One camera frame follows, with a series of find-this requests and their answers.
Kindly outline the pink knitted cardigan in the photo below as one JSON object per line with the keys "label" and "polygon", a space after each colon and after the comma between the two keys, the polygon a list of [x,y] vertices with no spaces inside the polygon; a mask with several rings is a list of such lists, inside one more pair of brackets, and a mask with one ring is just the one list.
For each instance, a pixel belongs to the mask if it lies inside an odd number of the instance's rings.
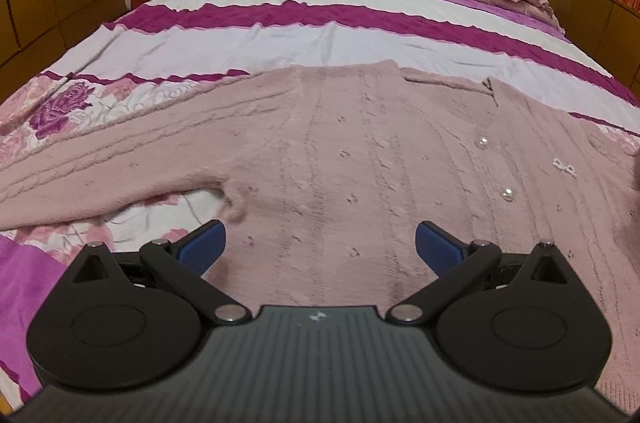
{"label": "pink knitted cardigan", "polygon": [[1,226],[107,217],[217,189],[228,226],[214,284],[250,306],[388,307],[427,278],[416,224],[509,251],[553,239],[604,311],[600,388],[639,399],[638,149],[496,79],[372,66],[289,68],[202,84],[65,128],[1,168]]}

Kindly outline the wooden side cabinet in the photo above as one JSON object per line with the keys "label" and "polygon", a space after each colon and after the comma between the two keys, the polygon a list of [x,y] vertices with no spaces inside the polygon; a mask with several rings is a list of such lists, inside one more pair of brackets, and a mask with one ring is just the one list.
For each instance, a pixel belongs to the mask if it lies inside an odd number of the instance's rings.
{"label": "wooden side cabinet", "polygon": [[567,39],[639,96],[639,13],[615,0],[548,0]]}

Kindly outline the floral striped bed cover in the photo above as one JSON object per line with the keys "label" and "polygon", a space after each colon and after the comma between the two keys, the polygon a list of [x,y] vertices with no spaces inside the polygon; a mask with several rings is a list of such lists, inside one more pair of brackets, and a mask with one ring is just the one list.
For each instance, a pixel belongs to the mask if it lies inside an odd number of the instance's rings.
{"label": "floral striped bed cover", "polygon": [[[102,125],[198,85],[382,62],[499,80],[639,152],[636,97],[560,32],[520,14],[470,0],[154,0],[99,27],[2,105],[1,167],[65,128]],[[1,384],[9,399],[37,389],[26,329],[84,243],[131,251],[149,239],[175,240],[214,218],[205,210],[220,198],[217,189],[196,189],[103,218],[1,226]]]}

